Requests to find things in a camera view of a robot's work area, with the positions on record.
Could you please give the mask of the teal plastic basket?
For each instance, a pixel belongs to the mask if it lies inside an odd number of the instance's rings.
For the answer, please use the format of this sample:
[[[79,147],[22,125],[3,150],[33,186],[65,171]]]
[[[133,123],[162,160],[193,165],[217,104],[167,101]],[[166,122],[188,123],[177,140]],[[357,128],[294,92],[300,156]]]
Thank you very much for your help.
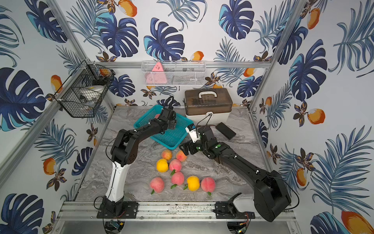
[[[138,129],[145,125],[149,125],[151,123],[151,120],[155,119],[155,116],[157,114],[161,114],[162,110],[163,106],[161,105],[152,107],[135,122],[135,124],[133,125],[134,128]],[[161,133],[152,135],[151,139],[170,150],[176,149],[188,134],[185,128],[193,124],[193,121],[176,113],[175,123],[176,125],[174,129],[170,129],[167,123],[161,124],[165,125],[165,127],[161,128]]]

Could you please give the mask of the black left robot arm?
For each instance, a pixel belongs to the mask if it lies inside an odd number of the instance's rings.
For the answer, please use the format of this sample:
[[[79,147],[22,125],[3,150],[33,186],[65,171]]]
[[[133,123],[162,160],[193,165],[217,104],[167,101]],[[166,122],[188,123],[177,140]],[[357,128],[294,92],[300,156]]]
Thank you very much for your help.
[[[173,107],[164,107],[158,118],[152,119],[148,124],[133,130],[120,130],[110,150],[112,161],[112,174],[106,200],[117,203],[124,198],[124,184],[130,165],[138,154],[139,144],[145,139],[163,134],[168,129],[175,129],[176,112]]]

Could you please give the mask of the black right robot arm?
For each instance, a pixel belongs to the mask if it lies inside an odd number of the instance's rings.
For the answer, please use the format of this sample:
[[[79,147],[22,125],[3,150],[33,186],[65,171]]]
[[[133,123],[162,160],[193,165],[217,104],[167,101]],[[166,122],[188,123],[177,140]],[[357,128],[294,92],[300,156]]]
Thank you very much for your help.
[[[291,204],[286,183],[280,174],[261,169],[237,154],[228,144],[219,142],[210,127],[196,128],[194,124],[185,128],[191,140],[179,146],[185,155],[201,152],[239,175],[253,189],[252,195],[237,193],[227,202],[217,202],[213,212],[217,219],[254,218],[259,214],[273,222]]]

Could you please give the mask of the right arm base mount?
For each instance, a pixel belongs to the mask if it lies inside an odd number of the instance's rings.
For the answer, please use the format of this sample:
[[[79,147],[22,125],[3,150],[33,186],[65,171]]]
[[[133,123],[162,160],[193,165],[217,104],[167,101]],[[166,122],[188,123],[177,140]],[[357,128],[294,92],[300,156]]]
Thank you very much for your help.
[[[254,219],[254,212],[240,212],[233,203],[218,201],[212,210],[217,219]]]

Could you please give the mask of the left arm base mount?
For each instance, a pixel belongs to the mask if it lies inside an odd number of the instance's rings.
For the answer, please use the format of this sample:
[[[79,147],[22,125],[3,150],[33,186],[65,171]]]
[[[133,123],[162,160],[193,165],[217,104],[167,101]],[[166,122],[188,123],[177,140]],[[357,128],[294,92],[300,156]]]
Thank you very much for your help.
[[[106,201],[100,205],[97,218],[101,219],[135,219],[139,203],[133,201]]]

